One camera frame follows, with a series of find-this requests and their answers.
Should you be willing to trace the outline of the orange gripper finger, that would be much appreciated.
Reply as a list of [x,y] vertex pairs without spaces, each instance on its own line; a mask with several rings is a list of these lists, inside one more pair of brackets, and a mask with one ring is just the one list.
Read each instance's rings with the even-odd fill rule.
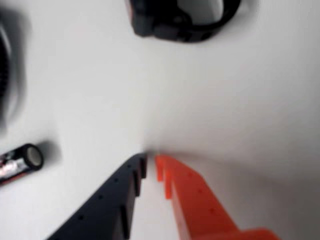
[[276,240],[265,228],[241,230],[205,179],[193,168],[163,154],[155,157],[157,180],[171,200],[181,240]]

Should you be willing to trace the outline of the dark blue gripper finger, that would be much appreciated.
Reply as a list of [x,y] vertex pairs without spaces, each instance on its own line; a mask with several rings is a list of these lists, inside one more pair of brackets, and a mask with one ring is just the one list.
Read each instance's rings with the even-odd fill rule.
[[49,239],[128,240],[135,200],[146,176],[147,155],[133,155]]

